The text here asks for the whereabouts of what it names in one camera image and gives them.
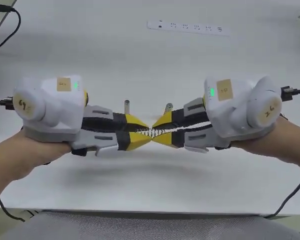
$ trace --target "white tabletop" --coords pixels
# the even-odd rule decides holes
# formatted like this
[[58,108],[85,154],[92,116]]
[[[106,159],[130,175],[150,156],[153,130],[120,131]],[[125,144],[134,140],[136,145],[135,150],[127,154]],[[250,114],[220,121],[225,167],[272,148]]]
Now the white tabletop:
[[[20,31],[0,50],[0,98],[22,78],[80,74],[90,104],[153,124],[203,95],[206,76],[257,79],[300,89],[300,0],[20,0]],[[219,25],[230,37],[147,29],[147,20]],[[16,25],[10,14],[0,41]],[[300,97],[283,113],[300,125]],[[0,108],[0,141],[22,121]],[[8,208],[271,214],[300,169],[239,149],[189,152],[149,143],[36,168],[2,193]],[[300,191],[282,210],[300,214]]]

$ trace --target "hand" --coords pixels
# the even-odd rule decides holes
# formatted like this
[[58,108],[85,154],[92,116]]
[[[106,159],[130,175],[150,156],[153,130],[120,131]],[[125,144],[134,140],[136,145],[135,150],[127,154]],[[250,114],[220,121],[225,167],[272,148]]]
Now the hand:
[[285,149],[291,144],[291,138],[287,136],[294,128],[299,128],[283,117],[279,117],[274,130],[266,136],[245,141],[232,142],[232,146],[243,149],[249,153],[267,157],[280,158],[285,162],[291,162],[285,156]]
[[300,127],[283,117],[278,118],[274,130],[266,136],[231,144],[252,154],[274,157],[300,166]]
[[35,167],[52,162],[71,148],[66,143],[43,143],[25,136],[20,131],[0,143],[0,161],[13,180],[22,179]]

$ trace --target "yellow sticker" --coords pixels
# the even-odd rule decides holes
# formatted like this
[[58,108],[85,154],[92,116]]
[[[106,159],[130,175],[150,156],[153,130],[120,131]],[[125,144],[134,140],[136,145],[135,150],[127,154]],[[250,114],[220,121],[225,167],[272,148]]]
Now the yellow sticker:
[[58,92],[71,92],[71,79],[69,77],[58,77],[56,79],[56,90]]
[[28,99],[17,93],[13,96],[12,103],[14,109],[19,111],[20,114],[23,114],[28,118],[32,118],[35,106]]
[[266,125],[269,121],[273,120],[274,116],[277,116],[280,112],[281,100],[278,98],[272,99],[265,105],[263,110],[258,115],[258,120],[262,125]]
[[216,90],[218,92],[218,100],[225,101],[234,98],[230,79],[225,79],[216,82]]

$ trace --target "electrical outlet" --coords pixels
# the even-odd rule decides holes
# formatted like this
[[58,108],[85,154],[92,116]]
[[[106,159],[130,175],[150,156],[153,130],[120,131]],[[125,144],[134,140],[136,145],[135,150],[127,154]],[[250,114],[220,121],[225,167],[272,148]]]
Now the electrical outlet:
[[230,36],[229,30],[225,29],[224,27],[201,23],[177,23],[163,20],[147,21],[147,28],[153,30],[164,30],[192,34]]

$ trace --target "metal rod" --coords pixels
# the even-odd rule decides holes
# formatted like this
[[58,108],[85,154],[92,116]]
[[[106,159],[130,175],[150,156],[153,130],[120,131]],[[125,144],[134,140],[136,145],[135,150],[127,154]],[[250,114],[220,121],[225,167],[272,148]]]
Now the metal rod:
[[130,114],[130,101],[124,101],[124,114]]

